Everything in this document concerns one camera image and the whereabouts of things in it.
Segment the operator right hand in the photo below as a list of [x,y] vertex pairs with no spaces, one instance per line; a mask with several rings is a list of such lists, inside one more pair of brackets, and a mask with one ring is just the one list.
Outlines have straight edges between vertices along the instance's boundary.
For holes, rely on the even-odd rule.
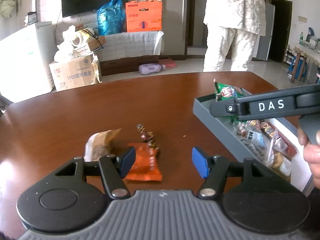
[[312,144],[304,131],[299,127],[298,130],[299,143],[304,146],[304,160],[309,164],[313,177],[313,183],[316,188],[320,188],[320,145],[319,131],[316,134],[317,144]]

